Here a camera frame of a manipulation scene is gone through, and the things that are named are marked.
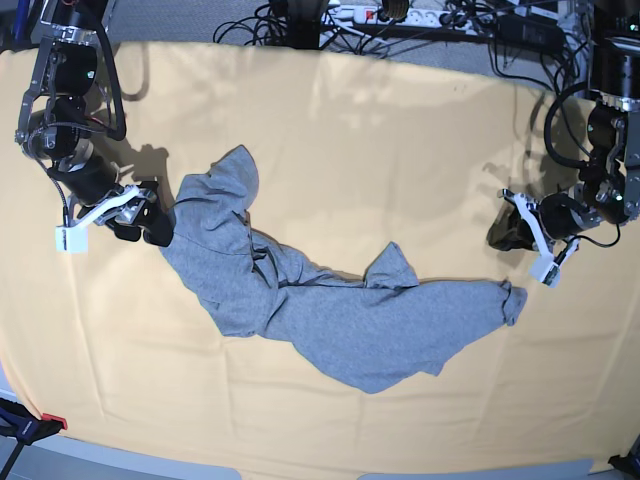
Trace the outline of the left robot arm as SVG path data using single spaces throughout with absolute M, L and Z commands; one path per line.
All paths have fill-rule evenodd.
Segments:
M 582 240 L 601 223 L 621 228 L 639 217 L 639 4 L 596 1 L 585 81 L 558 93 L 545 117 L 543 140 L 551 159 L 578 173 L 574 186 L 540 200 L 526 197 L 488 232 L 499 251 L 541 251 L 556 242 Z M 587 119 L 591 145 L 585 160 L 554 147 L 551 127 L 566 100 L 586 91 L 595 97 Z

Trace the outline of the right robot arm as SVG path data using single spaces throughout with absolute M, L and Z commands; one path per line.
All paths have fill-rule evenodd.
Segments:
M 20 107 L 15 141 L 56 187 L 62 223 L 57 250 L 88 249 L 90 225 L 116 238 L 166 247 L 173 227 L 159 199 L 159 184 L 123 185 L 116 163 L 104 158 L 93 139 L 126 137 L 123 92 L 107 34 L 112 1 L 45 1 L 43 27 L 28 89 Z

